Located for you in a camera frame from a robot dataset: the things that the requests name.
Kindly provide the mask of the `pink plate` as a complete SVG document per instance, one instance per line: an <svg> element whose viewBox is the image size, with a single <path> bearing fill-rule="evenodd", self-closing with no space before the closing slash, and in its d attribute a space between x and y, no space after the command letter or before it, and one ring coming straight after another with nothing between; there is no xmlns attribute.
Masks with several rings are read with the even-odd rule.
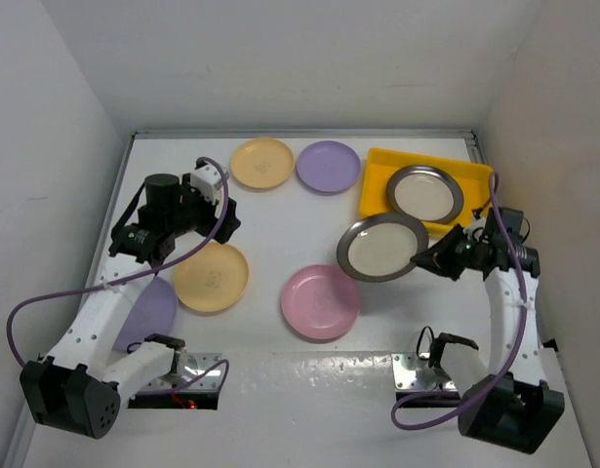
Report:
<svg viewBox="0 0 600 468"><path fill-rule="evenodd" d="M338 339L351 330L362 308L361 293L338 266L313 264L294 273L281 291L290 328L315 341Z"/></svg>

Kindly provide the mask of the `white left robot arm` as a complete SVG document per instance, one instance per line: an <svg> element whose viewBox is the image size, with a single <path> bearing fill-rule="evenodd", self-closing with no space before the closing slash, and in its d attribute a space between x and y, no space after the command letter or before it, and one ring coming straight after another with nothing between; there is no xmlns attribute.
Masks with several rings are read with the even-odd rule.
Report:
<svg viewBox="0 0 600 468"><path fill-rule="evenodd" d="M205 377L183 375L189 354L179 338L151 333L120 360L108 361L119 332L152 279L166 267L178 237L195 231L206 242L227 242L240 222L222 167L204 159L182 176L147 176L110 231L99 284L59 342L22 365L20 386L35 423L104 437L121 408L160 379L154 396L173 396Z"/></svg>

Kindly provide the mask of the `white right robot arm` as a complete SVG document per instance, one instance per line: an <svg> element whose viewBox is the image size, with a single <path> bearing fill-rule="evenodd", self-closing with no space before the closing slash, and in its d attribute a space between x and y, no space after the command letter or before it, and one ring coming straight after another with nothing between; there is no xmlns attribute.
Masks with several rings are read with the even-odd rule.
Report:
<svg viewBox="0 0 600 468"><path fill-rule="evenodd" d="M442 332L432 339L427 365L455 385L463 436L533 454L559 421L565 401L550 388L540 360L540 257L524 244L524 219L518 210L492 209L467 228L455 226L412 262L451 280L466 270L481 273L490 304L489 358L481 359L472 339Z"/></svg>

